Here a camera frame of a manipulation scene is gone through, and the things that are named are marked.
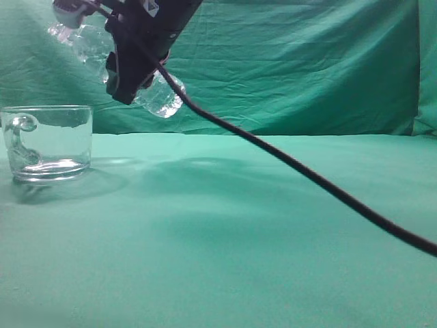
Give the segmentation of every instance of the green backdrop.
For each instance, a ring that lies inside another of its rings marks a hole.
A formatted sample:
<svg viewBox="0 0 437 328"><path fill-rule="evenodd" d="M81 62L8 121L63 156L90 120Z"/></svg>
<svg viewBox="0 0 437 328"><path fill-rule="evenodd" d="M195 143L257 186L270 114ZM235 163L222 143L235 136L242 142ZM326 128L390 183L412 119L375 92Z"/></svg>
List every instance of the green backdrop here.
<svg viewBox="0 0 437 328"><path fill-rule="evenodd" d="M419 0L421 38L421 88L415 134L436 134L437 130L437 2Z"/></svg>
<svg viewBox="0 0 437 328"><path fill-rule="evenodd" d="M418 16L417 0L205 0L168 68L199 104L258 134L411 134ZM51 0L2 0L0 19L0 106L92 105L97 133L223 133L187 108L162 120L112 101L46 33Z"/></svg>

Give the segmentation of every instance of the clear glass cup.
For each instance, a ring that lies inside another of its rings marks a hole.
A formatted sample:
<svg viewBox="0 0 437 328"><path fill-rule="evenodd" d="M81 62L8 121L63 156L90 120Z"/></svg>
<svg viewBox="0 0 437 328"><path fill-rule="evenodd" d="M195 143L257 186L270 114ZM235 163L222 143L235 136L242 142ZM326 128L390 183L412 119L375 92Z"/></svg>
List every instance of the clear glass cup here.
<svg viewBox="0 0 437 328"><path fill-rule="evenodd" d="M10 168L16 179L65 180L90 166L90 107L5 107L0 109L0 118Z"/></svg>

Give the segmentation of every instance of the mug handle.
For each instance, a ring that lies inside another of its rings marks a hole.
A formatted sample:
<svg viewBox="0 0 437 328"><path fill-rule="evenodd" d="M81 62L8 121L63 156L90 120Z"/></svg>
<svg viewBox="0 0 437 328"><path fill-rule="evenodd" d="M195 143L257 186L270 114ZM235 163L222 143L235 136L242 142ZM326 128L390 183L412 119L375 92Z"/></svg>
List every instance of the mug handle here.
<svg viewBox="0 0 437 328"><path fill-rule="evenodd" d="M32 132L38 126L38 120L30 114L15 115L3 128L6 148L10 158L20 161L22 165L39 165L42 157L34 149L26 148L21 141L21 131Z"/></svg>

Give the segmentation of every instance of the black wire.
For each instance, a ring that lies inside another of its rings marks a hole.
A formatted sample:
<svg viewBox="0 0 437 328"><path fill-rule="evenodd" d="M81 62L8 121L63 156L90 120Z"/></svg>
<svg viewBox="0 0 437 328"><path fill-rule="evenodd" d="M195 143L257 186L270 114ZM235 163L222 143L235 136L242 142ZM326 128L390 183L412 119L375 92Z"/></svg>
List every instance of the black wire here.
<svg viewBox="0 0 437 328"><path fill-rule="evenodd" d="M99 14L106 17L108 20L112 21L112 23L118 24L124 31L128 34L129 32L127 28L125 28L124 24L119 22L118 19L108 12L99 8L98 6L87 2L86 0L81 0L82 2L94 6ZM336 197L339 201L343 202L345 205L349 206L351 209L355 210L357 213L361 214L364 218L383 229L385 232L388 232L392 236L398 238L399 240L419 249L425 253L428 253L431 256L437 257L437 244L420 237L408 230L399 227L393 222L389 221L379 213L375 212L368 206L364 205L362 202L351 196L349 193L345 192L343 189L337 187L332 182L325 179L323 176L318 173L312 171L296 159L292 158L290 155L282 152L278 148L270 145L269 143L261 140L260 138L252 135L249 132L246 132L237 126L234 126L215 115L204 111L202 108L197 106L192 100L179 88L176 82L171 78L170 74L164 68L164 66L159 62L159 60L154 56L154 54L147 49L147 47L142 43L141 40L134 36L129 36L131 40L137 45L137 47L141 50L141 52L150 60L158 69L159 73L164 77L165 81L170 85L171 89L182 99L184 104L188 106L192 111L194 111L197 115L215 123L216 125L232 132L235 135L240 136L241 138L251 142L252 144L258 146L262 150L265 150L269 154L273 155L280 161L294 168L297 172L306 176L309 180L313 181L315 184L323 188L325 191Z"/></svg>

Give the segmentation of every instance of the clear plastic bottle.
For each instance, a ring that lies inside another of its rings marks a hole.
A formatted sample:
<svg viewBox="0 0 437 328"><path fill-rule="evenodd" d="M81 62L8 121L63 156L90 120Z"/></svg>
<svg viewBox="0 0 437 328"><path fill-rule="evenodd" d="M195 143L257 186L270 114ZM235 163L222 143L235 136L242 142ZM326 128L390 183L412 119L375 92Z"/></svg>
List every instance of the clear plastic bottle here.
<svg viewBox="0 0 437 328"><path fill-rule="evenodd" d="M48 32L60 43L71 47L78 60L85 64L102 83L108 81L105 65L108 54L113 50L113 40L104 28L82 25L79 29L71 30L56 23L48 29ZM171 77L182 91L185 91L183 82L173 75ZM183 105L180 97L174 94L158 71L155 72L152 85L147 89L139 90L134 102L161 118L173 116Z"/></svg>

